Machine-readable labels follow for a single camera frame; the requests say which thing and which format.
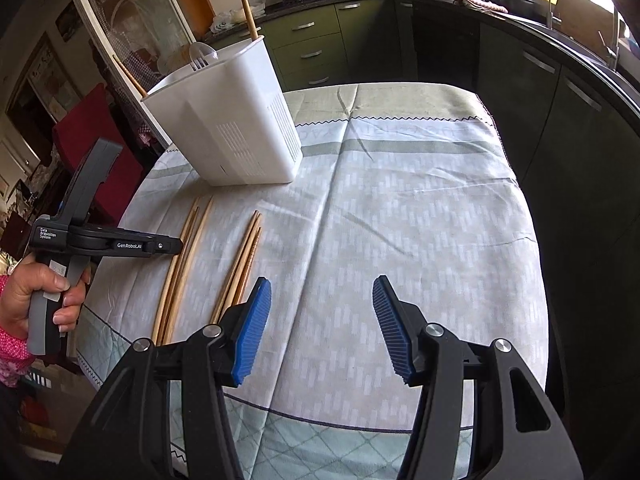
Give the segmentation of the wooden chopstick seven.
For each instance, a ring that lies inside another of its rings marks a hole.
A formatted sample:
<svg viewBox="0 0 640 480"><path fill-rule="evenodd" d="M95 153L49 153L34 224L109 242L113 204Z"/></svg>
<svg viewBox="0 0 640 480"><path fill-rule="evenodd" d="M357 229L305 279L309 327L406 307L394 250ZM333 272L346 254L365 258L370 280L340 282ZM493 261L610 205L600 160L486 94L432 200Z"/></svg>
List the wooden chopstick seven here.
<svg viewBox="0 0 640 480"><path fill-rule="evenodd" d="M240 304L244 297L244 292L248 283L248 279L250 278L250 272L252 272L253 263L255 260L255 254L257 252L257 247L259 244L260 234L262 234L262 229L258 228L252 242L250 243L250 252L246 258L244 263L242 273L240 276L239 285L236 288L235 295L233 297L234 304Z"/></svg>

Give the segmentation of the wooden chopstick five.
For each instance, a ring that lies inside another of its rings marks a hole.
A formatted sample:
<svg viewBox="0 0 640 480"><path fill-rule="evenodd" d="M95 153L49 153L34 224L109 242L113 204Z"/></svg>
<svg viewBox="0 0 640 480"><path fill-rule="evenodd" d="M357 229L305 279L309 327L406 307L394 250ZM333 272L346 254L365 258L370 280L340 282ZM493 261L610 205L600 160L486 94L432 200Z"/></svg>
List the wooden chopstick five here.
<svg viewBox="0 0 640 480"><path fill-rule="evenodd" d="M250 242L252 241L252 236L258 229L259 219L260 212L258 210L255 210L250 217L250 222L248 222L241 243L239 244L238 250L236 251L234 259L231 263L227 277L224 279L224 284L222 284L222 289L218 295L216 304L214 305L212 316L209 319L209 322L213 324L216 324L219 321L222 312L224 312L224 309L231 306L231 300L235 295L235 289L238 287L244 263L248 256L248 253L250 252Z"/></svg>

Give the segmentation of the wooden chopstick three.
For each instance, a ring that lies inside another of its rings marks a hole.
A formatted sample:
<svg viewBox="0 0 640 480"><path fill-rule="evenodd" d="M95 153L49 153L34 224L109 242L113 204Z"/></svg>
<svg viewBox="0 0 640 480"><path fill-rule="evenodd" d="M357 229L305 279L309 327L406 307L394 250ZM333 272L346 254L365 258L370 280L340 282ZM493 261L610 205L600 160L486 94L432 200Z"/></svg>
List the wooden chopstick three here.
<svg viewBox="0 0 640 480"><path fill-rule="evenodd" d="M186 241L186 246L183 246L179 254L181 258L178 262L177 272L174 278L174 287L171 289L169 296L169 304L165 310L166 318L163 331L163 341L160 344L170 344L174 339L178 313L182 304L184 291L186 290L186 281L188 280L206 221L208 220L210 211L212 210L213 202L214 200L209 197L206 205L201 208L200 200L198 200L198 212L194 218L191 233Z"/></svg>

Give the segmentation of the wooden chopstick one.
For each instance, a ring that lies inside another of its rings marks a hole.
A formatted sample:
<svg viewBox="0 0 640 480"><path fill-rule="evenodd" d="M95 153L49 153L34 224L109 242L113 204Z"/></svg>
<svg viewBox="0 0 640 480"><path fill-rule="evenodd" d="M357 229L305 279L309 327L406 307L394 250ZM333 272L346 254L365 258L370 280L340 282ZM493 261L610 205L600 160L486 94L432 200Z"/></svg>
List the wooden chopstick one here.
<svg viewBox="0 0 640 480"><path fill-rule="evenodd" d="M115 53L112 54L112 58L117 66L126 75L134 88L136 88L137 92L140 93L140 96L142 96L142 98L146 98L148 96L148 92L146 92L145 88L143 88L142 85L138 83L137 79L134 78L134 75L130 72L130 70L128 70L127 66L119 59L119 57Z"/></svg>

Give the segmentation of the clear plastic spoon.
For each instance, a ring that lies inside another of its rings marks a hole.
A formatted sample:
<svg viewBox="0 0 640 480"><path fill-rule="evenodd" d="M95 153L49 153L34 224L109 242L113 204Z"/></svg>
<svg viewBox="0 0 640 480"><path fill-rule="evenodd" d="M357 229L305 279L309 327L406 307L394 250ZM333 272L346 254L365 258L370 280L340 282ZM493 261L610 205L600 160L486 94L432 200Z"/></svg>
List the clear plastic spoon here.
<svg viewBox="0 0 640 480"><path fill-rule="evenodd" d="M204 42L197 41L190 44L188 52L190 66L194 72L202 70L218 60L217 51Z"/></svg>

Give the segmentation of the wooden chopstick four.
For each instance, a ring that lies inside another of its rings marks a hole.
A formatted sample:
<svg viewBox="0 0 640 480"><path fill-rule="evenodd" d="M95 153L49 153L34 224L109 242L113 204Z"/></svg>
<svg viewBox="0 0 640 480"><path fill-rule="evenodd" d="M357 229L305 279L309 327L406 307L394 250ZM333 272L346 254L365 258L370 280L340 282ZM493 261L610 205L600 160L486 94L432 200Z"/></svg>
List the wooden chopstick four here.
<svg viewBox="0 0 640 480"><path fill-rule="evenodd" d="M250 33L250 40L256 41L259 38L257 27L254 21L254 15L250 8L250 0L241 0L242 9L245 15L247 30Z"/></svg>

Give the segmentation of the wooden chopstick six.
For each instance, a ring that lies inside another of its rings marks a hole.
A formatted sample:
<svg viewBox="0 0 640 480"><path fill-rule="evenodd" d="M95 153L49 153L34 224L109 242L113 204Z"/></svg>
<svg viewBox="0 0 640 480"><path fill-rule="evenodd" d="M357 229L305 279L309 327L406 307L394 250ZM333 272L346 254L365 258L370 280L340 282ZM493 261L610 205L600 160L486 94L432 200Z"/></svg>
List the wooden chopstick six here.
<svg viewBox="0 0 640 480"><path fill-rule="evenodd" d="M260 232L262 232L262 214L255 210L224 285L224 293L219 301L219 315L223 315L225 310L239 304L242 300Z"/></svg>

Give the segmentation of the wooden chopstick two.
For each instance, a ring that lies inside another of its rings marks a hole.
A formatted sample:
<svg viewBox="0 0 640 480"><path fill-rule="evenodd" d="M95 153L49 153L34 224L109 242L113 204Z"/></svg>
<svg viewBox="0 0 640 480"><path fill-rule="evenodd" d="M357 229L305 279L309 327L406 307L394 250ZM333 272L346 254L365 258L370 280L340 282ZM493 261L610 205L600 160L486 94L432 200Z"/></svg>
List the wooden chopstick two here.
<svg viewBox="0 0 640 480"><path fill-rule="evenodd" d="M196 198L189 210L188 215L186 216L186 220L184 220L182 230L180 233L180 240L182 241L182 246L186 246L186 241L191 233L194 218L196 213L198 212L198 198ZM154 325L152 329L151 339L157 346L163 341L163 331L165 324L165 310L169 304L169 296L171 293L171 289L174 287L174 278L177 272L178 262L180 261L180 255L174 255L171 258L171 262L169 263L168 270L165 276L165 281L163 284L162 292L160 293L160 300L158 300L158 306L156 309L156 315L154 318Z"/></svg>

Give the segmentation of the chrome kitchen faucet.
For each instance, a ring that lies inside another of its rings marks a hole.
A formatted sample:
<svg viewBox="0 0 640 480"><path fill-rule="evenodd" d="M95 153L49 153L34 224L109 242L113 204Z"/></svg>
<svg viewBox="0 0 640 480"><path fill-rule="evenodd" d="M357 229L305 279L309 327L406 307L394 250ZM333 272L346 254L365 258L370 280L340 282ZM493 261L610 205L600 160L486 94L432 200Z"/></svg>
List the chrome kitchen faucet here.
<svg viewBox="0 0 640 480"><path fill-rule="evenodd" d="M614 9L612 15L613 25L611 39L605 41L602 32L598 32L601 44L605 50L605 63L610 70L617 70L618 58L620 57L620 14Z"/></svg>

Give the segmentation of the red chair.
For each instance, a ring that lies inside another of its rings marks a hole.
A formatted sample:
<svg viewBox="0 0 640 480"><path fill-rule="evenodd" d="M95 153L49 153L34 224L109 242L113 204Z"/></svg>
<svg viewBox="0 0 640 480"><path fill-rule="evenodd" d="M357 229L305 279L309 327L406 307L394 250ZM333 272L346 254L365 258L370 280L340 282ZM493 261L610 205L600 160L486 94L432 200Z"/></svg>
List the red chair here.
<svg viewBox="0 0 640 480"><path fill-rule="evenodd" d="M91 210L96 223L117 226L143 180L143 166L125 144L108 109L104 84L97 84L53 127L53 141L62 163L80 169L98 183Z"/></svg>

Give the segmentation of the patterned tablecloth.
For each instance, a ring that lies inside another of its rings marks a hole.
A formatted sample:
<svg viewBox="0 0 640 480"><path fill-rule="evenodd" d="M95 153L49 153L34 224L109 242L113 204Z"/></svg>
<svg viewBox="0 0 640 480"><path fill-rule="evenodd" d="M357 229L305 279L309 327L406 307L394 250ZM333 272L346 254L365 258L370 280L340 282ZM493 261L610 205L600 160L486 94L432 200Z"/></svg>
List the patterned tablecloth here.
<svg viewBox="0 0 640 480"><path fill-rule="evenodd" d="M170 148L120 223L178 234L206 212L174 336L210 319L253 214L254 276L272 305L243 385L226 393L249 479L391 479L420 392L393 370L374 280L459 338L514 343L547 375L548 308L525 197L494 121L444 84L344 84L290 92L303 159L287 185L211 188Z"/></svg>

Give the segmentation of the white plastic utensil holder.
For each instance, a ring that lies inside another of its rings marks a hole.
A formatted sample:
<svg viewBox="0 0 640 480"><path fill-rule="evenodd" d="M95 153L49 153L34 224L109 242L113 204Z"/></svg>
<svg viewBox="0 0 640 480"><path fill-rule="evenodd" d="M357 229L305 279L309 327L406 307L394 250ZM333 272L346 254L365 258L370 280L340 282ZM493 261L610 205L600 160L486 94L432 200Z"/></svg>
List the white plastic utensil holder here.
<svg viewBox="0 0 640 480"><path fill-rule="evenodd" d="M213 186L285 184L302 144L263 36L245 39L161 80L142 102L192 168Z"/></svg>

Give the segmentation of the green lower cabinets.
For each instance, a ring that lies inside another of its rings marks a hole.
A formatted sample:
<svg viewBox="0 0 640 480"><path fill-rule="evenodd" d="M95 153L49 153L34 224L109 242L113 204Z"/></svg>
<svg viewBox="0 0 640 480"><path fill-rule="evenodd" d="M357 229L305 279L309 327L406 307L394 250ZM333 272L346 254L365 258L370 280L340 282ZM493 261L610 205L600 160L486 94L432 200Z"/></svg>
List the green lower cabinets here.
<svg viewBox="0 0 640 480"><path fill-rule="evenodd" d="M411 78L393 0L312 6L270 18L257 32L285 91Z"/></svg>

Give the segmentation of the red dish cloth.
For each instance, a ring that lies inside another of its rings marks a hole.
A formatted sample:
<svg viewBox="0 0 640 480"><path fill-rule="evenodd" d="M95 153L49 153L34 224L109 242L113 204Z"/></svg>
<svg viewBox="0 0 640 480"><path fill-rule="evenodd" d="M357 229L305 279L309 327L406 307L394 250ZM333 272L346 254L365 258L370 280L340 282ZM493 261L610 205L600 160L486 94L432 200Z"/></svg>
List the red dish cloth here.
<svg viewBox="0 0 640 480"><path fill-rule="evenodd" d="M500 4L493 3L490 1L483 0L456 0L457 3L462 4L462 6L469 6L475 10L482 10L485 12L495 12L501 14L508 14L509 10L504 6L500 6Z"/></svg>

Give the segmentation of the wooden cutting board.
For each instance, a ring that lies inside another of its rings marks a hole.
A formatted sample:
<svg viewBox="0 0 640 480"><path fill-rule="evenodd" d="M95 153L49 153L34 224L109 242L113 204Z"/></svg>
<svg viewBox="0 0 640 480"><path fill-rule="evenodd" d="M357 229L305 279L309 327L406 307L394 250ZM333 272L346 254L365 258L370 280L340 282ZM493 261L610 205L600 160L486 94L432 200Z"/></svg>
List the wooden cutting board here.
<svg viewBox="0 0 640 480"><path fill-rule="evenodd" d="M561 21L561 30L567 36L613 31L613 13L591 0L556 0L554 16Z"/></svg>

